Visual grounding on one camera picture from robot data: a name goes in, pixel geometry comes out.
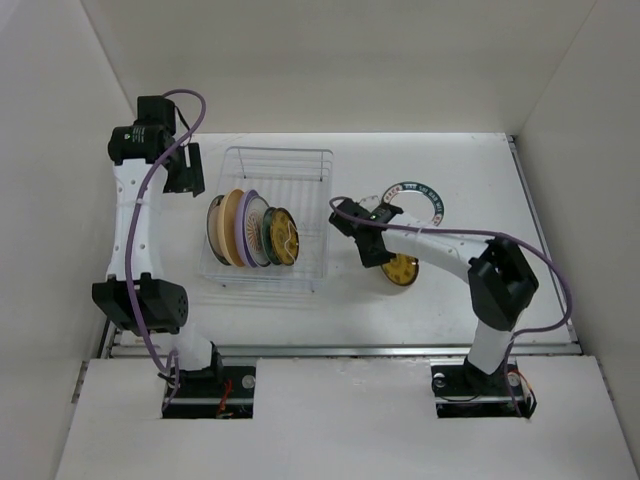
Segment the yellow patterned small plate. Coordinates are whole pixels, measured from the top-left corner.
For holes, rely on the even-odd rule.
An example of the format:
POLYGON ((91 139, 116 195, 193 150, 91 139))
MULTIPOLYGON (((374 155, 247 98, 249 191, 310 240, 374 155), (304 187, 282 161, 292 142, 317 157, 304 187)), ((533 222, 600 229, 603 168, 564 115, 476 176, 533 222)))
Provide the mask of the yellow patterned small plate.
POLYGON ((405 254, 396 254, 380 268, 386 279, 399 287, 411 286, 419 276, 418 259, 405 254))

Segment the white plate dark lettered rim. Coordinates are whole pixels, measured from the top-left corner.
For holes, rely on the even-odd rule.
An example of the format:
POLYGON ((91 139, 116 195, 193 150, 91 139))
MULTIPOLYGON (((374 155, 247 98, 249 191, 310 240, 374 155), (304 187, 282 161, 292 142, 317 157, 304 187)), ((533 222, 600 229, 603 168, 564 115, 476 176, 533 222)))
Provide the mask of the white plate dark lettered rim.
POLYGON ((445 216, 441 195, 434 188, 415 180, 394 183, 386 188, 381 199, 435 226, 439 226, 445 216))

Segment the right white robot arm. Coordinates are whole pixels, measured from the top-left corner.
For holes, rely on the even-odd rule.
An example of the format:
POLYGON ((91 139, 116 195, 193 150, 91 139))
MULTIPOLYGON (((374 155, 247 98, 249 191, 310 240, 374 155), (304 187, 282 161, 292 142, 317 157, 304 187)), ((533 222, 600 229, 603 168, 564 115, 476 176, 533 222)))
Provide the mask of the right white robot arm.
POLYGON ((366 268, 405 255, 467 284, 478 324, 465 359, 463 381, 477 394, 498 384, 512 333, 539 288, 515 241, 498 234, 473 239, 469 234, 446 233, 398 206, 381 203, 369 211, 347 197, 332 208, 329 223, 355 241, 366 268))

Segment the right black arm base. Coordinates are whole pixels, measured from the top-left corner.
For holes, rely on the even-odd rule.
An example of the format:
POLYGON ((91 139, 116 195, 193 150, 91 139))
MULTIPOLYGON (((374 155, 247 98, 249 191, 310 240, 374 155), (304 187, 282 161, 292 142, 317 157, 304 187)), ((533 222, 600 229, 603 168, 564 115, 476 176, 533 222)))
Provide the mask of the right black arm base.
POLYGON ((431 388, 440 419, 524 418, 535 413, 538 401, 529 382, 509 363, 485 375, 471 365, 431 366, 431 388))

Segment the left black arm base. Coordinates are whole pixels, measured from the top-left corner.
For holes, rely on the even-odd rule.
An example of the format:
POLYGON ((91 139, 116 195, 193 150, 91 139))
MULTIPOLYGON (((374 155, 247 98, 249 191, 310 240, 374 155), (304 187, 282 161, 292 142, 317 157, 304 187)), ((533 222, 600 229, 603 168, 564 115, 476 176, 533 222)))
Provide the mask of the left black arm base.
POLYGON ((178 390, 172 394, 175 375, 159 374, 167 382, 163 419, 252 419, 257 383, 255 362, 225 361, 215 350, 210 365, 180 370, 178 390))

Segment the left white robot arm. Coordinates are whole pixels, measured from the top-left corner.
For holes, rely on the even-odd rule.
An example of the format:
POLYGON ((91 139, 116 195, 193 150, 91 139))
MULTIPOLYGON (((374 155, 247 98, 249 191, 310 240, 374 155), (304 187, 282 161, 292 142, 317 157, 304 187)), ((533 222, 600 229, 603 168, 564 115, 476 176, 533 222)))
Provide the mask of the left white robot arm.
POLYGON ((114 241, 105 278, 91 287, 92 300, 106 319, 143 340, 171 396, 183 383, 180 351, 172 347, 160 357, 151 336, 180 335, 189 299, 183 286, 164 277, 156 243, 161 198, 197 197, 205 190, 200 146, 192 137, 206 111, 188 123, 173 100, 176 95, 206 103, 200 93, 185 88, 140 96, 134 122, 112 131, 107 153, 116 186, 114 241))

